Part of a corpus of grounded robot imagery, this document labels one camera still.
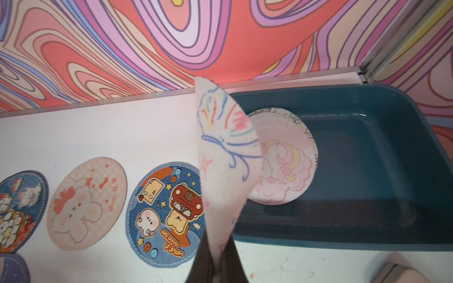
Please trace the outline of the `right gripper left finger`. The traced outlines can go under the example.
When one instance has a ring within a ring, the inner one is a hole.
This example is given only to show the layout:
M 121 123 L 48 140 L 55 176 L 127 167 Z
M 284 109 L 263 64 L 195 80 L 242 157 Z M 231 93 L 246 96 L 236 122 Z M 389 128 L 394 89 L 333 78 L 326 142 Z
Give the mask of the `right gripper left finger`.
M 207 235 L 203 235 L 186 283 L 212 283 L 215 266 Z

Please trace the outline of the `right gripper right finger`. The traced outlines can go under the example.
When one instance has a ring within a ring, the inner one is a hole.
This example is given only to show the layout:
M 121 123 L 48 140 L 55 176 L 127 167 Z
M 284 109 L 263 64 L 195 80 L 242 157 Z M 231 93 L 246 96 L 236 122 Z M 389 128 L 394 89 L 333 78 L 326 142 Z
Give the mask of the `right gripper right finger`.
M 220 257 L 221 283 L 248 283 L 232 235 Z

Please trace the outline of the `pink line flowers coaster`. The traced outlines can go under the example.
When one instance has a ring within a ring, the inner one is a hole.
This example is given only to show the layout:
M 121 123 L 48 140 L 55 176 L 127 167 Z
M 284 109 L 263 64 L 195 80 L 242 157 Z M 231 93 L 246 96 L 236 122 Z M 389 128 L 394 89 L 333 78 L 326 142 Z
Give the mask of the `pink line flowers coaster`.
M 195 79 L 197 145 L 210 253 L 218 265 L 261 172 L 261 147 L 241 106 L 209 79 Z

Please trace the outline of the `pink unicorn coaster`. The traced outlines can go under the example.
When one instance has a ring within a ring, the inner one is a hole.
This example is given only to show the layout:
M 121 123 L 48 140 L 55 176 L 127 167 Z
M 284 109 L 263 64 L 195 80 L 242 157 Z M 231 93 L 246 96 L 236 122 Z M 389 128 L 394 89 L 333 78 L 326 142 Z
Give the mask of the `pink unicorn coaster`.
M 259 181 L 249 200 L 263 205 L 283 205 L 300 197 L 315 176 L 313 144 L 301 126 L 280 113 L 250 116 L 261 146 Z

